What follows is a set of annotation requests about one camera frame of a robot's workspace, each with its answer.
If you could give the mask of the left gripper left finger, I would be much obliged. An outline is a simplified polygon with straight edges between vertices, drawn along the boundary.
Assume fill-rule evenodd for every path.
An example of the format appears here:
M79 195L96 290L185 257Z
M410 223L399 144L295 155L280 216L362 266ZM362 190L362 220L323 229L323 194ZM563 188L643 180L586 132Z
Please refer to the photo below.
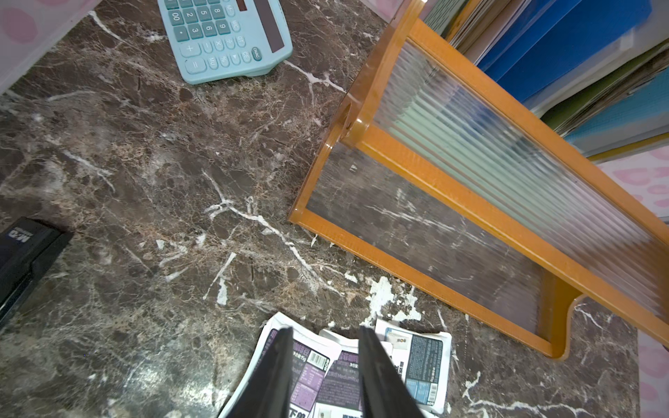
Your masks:
M288 417L293 358L294 331L283 328L226 417Z

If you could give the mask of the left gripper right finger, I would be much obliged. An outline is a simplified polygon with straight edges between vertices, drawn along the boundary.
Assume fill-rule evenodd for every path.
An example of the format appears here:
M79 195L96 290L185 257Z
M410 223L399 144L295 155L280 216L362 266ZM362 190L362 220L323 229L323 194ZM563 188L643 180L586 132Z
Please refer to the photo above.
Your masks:
M423 418L372 328L360 326L358 351L362 416Z

